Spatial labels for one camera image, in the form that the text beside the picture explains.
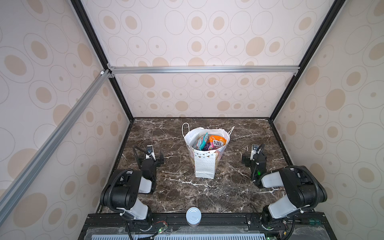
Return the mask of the orange red Fox's packet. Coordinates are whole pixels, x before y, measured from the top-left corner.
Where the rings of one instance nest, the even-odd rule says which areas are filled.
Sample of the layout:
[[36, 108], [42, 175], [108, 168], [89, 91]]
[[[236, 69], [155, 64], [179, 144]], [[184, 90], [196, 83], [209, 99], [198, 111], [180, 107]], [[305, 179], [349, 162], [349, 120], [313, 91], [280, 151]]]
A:
[[221, 136], [210, 135], [209, 137], [209, 151], [217, 150], [227, 144], [227, 140]]

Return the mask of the purple candy packet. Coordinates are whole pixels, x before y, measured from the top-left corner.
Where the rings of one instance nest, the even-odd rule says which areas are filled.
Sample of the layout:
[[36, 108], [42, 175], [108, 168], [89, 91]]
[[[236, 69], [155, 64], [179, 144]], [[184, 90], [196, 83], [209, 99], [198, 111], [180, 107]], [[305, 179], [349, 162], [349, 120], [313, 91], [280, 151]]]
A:
[[206, 145], [203, 147], [202, 151], [209, 151], [210, 150], [210, 143], [206, 143]]

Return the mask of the white paper bag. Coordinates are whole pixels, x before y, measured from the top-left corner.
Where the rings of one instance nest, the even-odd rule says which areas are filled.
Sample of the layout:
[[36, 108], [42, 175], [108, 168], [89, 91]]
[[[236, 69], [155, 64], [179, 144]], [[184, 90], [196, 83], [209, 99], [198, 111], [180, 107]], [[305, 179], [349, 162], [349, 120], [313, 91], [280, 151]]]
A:
[[[231, 134], [234, 127], [229, 132], [224, 129], [204, 129], [202, 127], [190, 129], [188, 123], [182, 125], [182, 135], [185, 140], [187, 149], [190, 154], [192, 164], [195, 168], [195, 176], [197, 178], [214, 179], [218, 164], [224, 154], [226, 147], [231, 140]], [[199, 151], [195, 149], [196, 142], [205, 133], [215, 136], [224, 137], [227, 144], [217, 150]]]

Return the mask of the teal Fox's candy packet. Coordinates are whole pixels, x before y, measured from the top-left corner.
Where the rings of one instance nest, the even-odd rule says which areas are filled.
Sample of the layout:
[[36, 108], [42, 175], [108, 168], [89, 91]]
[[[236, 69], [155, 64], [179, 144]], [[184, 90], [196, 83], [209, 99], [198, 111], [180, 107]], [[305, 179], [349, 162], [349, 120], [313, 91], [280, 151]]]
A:
[[198, 139], [195, 145], [195, 149], [199, 151], [204, 151], [204, 148], [206, 147], [207, 143], [209, 143], [209, 134], [205, 133], [202, 137]]

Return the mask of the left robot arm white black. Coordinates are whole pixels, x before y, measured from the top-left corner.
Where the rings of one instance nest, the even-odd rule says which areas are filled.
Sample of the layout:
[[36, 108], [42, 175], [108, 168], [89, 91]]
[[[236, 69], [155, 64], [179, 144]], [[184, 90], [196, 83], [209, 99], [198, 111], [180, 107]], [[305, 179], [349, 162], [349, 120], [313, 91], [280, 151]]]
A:
[[143, 204], [139, 194], [152, 194], [157, 186], [157, 168], [164, 163], [164, 155], [154, 153], [139, 158], [139, 170], [117, 170], [100, 195], [100, 204], [128, 221], [151, 224], [150, 207]]

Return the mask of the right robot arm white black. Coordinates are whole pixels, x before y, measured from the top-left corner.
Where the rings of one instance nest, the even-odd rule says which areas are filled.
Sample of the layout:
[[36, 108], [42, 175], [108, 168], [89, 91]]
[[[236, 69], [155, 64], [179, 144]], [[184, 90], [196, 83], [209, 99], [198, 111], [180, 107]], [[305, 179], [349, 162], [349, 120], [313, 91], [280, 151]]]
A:
[[261, 223], [266, 226], [286, 217], [313, 210], [328, 199], [325, 188], [305, 166], [287, 166], [267, 172], [262, 152], [242, 155], [242, 164], [251, 170], [251, 181], [259, 189], [283, 187], [286, 194], [263, 208]]

